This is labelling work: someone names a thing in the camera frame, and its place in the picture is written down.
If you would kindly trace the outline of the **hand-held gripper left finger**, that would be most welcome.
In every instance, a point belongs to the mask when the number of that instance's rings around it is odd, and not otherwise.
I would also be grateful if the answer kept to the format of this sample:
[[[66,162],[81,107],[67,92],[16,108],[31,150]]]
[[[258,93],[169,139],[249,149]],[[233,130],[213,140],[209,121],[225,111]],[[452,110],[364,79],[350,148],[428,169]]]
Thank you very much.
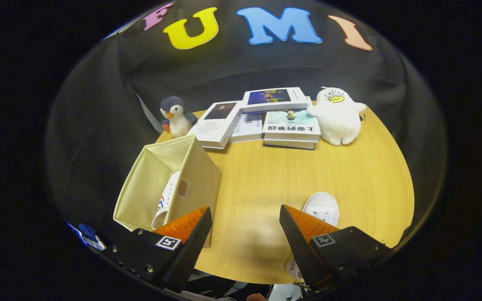
[[[180,293],[211,228],[212,210],[202,207],[156,230],[136,229],[101,255],[138,280]]]

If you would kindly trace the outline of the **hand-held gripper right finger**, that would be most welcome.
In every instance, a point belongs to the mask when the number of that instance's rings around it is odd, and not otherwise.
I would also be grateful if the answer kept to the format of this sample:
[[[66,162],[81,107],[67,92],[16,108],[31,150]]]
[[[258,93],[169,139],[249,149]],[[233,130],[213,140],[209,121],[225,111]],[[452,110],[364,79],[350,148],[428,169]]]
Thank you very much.
[[[339,229],[286,204],[280,208],[279,222],[311,289],[352,282],[392,254],[391,248],[357,227]]]

